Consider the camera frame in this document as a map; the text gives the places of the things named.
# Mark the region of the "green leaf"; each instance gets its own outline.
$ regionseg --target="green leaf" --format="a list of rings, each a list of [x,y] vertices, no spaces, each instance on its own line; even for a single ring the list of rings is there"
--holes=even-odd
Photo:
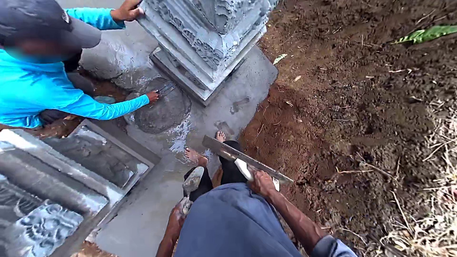
[[[275,59],[275,61],[273,62],[273,65],[279,63],[280,60],[284,59],[284,57],[286,57],[287,54],[281,54],[280,56],[278,56],[278,58]]]
[[[419,44],[455,32],[457,32],[457,25],[433,26],[427,29],[414,31],[408,36],[402,37],[391,44],[399,44],[407,41],[413,41],[413,44]]]

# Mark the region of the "trowel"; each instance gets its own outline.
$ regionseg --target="trowel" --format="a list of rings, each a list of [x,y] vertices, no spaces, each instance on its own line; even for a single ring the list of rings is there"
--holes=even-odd
[[[234,161],[239,171],[245,176],[248,181],[252,180],[251,172],[248,170],[248,165],[259,170],[265,171],[273,178],[276,190],[279,191],[279,183],[293,182],[292,179],[275,171],[267,165],[253,159],[235,148],[220,142],[219,140],[205,135],[202,145],[209,148],[215,154],[229,161]]]
[[[184,196],[181,200],[181,202],[185,201],[182,207],[182,213],[184,214],[184,216],[186,216],[189,213],[189,210],[191,209],[193,201],[191,201],[189,197],[191,193],[197,190],[198,186],[200,185],[200,181],[202,180],[204,171],[205,168],[203,167],[199,166],[195,168],[189,175],[189,177],[187,177],[187,179],[182,184],[182,188],[184,189],[184,193],[186,194],[186,196]]]

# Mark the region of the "sleeve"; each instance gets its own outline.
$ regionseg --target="sleeve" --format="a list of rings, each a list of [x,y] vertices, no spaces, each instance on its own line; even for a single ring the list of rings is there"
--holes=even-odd
[[[125,23],[123,21],[116,22],[111,17],[111,11],[113,9],[103,8],[72,8],[65,9],[68,15],[84,21],[85,23],[98,28],[99,30],[111,30],[111,29],[123,29]]]
[[[92,99],[92,97],[83,94],[78,101],[66,107],[59,108],[59,110],[87,118],[109,120],[133,112],[148,103],[149,99],[147,95],[142,95],[129,101],[106,104],[99,103]]]
[[[357,255],[340,240],[325,236],[316,244],[311,257],[357,257]]]

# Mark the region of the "blue shirt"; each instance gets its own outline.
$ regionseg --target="blue shirt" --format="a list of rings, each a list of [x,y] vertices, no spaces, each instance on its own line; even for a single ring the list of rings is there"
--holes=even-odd
[[[115,22],[112,9],[74,8],[68,15],[100,30],[123,29]],[[109,120],[149,103],[146,95],[130,101],[104,104],[75,89],[62,62],[36,64],[11,57],[0,49],[0,123],[12,127],[35,128],[42,125],[38,114],[56,109],[75,115]]]
[[[175,257],[301,257],[273,208],[244,183],[221,185],[200,196],[184,221]],[[356,257],[332,236],[311,257]]]

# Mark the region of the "person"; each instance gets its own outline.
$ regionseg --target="person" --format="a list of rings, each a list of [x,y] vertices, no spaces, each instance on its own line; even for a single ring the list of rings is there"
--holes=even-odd
[[[240,145],[226,141],[222,132],[219,131],[216,138],[241,151]],[[182,202],[173,208],[157,257],[170,257],[178,238],[175,257],[301,256],[274,209],[309,256],[356,257],[349,247],[328,235],[276,191],[267,173],[254,170],[254,180],[247,185],[247,179],[236,165],[220,157],[221,186],[213,189],[206,168],[207,158],[193,149],[186,149],[186,156],[205,168],[200,182],[202,189],[199,186],[191,193],[190,199],[195,202],[185,218],[180,211]]]
[[[105,104],[74,70],[83,48],[101,40],[100,30],[123,29],[142,15],[140,0],[119,9],[63,10],[55,0],[2,0],[0,5],[0,124],[39,128],[68,114],[109,120],[157,101],[147,93]]]

